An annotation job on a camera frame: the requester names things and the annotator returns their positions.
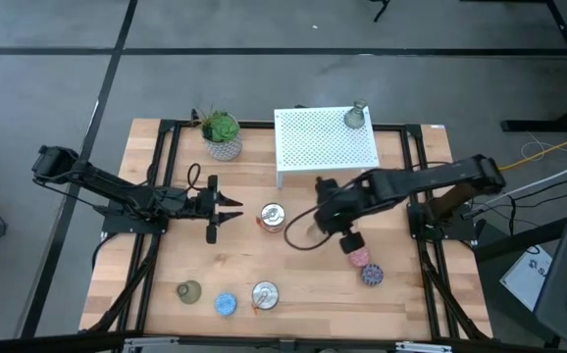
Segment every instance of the plant pot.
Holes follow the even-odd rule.
[[[239,130],[237,132],[237,136],[233,140],[227,142],[213,142],[203,138],[205,140],[205,145],[207,146],[207,152],[209,152],[210,156],[219,161],[232,160],[240,154],[240,151],[242,151],[241,134],[242,130]]]

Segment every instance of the pink object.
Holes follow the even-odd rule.
[[[351,265],[360,268],[367,266],[371,261],[371,253],[366,247],[355,250],[354,252],[350,253],[348,257]]]

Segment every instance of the potted plant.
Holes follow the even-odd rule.
[[[207,152],[219,161],[229,161],[242,150],[240,125],[235,117],[225,111],[203,114],[199,119]]]

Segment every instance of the yellow cable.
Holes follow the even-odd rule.
[[[537,154],[535,154],[535,155],[532,155],[532,156],[530,156],[530,157],[528,157],[528,158],[522,159],[521,161],[515,162],[515,163],[513,163],[513,164],[511,164],[511,165],[508,165],[508,166],[505,166],[505,167],[501,167],[501,168],[499,168],[499,170],[502,171],[502,172],[504,172],[504,171],[507,171],[507,170],[509,170],[509,169],[513,169],[513,168],[515,168],[515,167],[517,167],[517,166],[521,166],[522,164],[524,164],[524,163],[526,163],[526,162],[528,162],[528,161],[532,161],[533,159],[535,159],[535,158],[537,158],[537,157],[539,157],[539,156],[542,156],[542,155],[544,155],[544,154],[547,153],[547,152],[551,152],[551,151],[555,150],[556,148],[561,148],[561,147],[564,147],[564,146],[566,146],[566,145],[567,145],[567,141],[565,141],[565,142],[563,142],[563,143],[561,143],[561,144],[559,144],[559,145],[555,145],[555,146],[553,146],[553,147],[551,147],[551,148],[548,148],[548,149],[546,149],[546,150],[544,150],[544,151],[541,151],[541,152],[539,152],[539,153],[537,153]]]

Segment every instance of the small green object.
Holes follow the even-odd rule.
[[[235,119],[227,112],[214,111],[201,125],[203,137],[212,142],[233,141],[240,130]]]
[[[179,283],[177,295],[185,304],[195,303],[201,297],[201,285],[196,280],[187,280]]]

